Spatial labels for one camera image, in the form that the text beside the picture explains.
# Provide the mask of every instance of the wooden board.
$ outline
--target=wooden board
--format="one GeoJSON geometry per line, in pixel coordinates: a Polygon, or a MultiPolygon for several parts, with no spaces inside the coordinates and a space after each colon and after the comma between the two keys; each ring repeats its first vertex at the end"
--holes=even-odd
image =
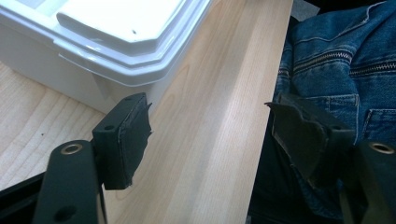
{"type": "MultiPolygon", "coordinates": [[[[106,192],[109,223],[245,222],[291,3],[214,0],[150,117],[134,185],[106,192]]],[[[103,117],[1,63],[0,102],[0,189],[103,117]]]]}

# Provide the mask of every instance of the container lid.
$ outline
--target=container lid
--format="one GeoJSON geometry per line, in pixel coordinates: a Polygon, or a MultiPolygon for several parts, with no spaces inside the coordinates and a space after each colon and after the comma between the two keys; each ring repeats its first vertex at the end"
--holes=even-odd
{"type": "Polygon", "coordinates": [[[157,50],[183,25],[179,19],[187,9],[186,0],[69,0],[57,19],[91,41],[134,56],[157,50]]]}
{"type": "Polygon", "coordinates": [[[5,0],[0,13],[24,27],[11,28],[67,61],[120,84],[141,86],[164,78],[180,60],[210,2],[5,0]]]}

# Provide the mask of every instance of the white plastic container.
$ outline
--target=white plastic container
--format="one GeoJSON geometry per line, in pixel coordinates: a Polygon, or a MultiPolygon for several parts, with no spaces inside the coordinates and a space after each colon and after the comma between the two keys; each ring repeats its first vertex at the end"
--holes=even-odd
{"type": "Polygon", "coordinates": [[[210,2],[0,0],[0,61],[105,113],[137,92],[155,108],[210,2]]]}

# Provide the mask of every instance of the blue denim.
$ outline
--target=blue denim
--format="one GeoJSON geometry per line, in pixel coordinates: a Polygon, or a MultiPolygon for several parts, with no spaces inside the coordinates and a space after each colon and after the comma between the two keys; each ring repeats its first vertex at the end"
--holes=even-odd
{"type": "MultiPolygon", "coordinates": [[[[395,11],[389,0],[297,24],[286,39],[274,101],[281,92],[300,95],[353,128],[355,143],[396,145],[395,11]]],[[[303,180],[300,187],[314,213],[342,218],[326,205],[334,190],[312,189],[303,180]]]]}

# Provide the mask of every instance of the zipper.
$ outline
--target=zipper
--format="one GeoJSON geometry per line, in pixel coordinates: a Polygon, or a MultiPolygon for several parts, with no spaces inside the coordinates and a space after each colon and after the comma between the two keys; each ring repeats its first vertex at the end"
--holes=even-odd
{"type": "Polygon", "coordinates": [[[341,51],[341,50],[331,52],[331,53],[326,53],[326,54],[323,54],[323,55],[321,55],[313,60],[310,60],[308,62],[297,64],[294,67],[294,73],[297,73],[300,70],[305,70],[306,68],[308,68],[314,64],[323,63],[323,62],[326,62],[329,60],[334,60],[334,59],[345,60],[350,64],[352,62],[352,54],[347,51],[341,51]]]}
{"type": "Polygon", "coordinates": [[[375,64],[375,65],[367,66],[367,67],[360,68],[360,69],[352,69],[349,74],[353,77],[353,76],[360,76],[360,75],[365,75],[365,74],[374,73],[374,72],[386,72],[386,71],[392,71],[392,70],[396,70],[396,62],[381,63],[381,64],[375,64]]]}

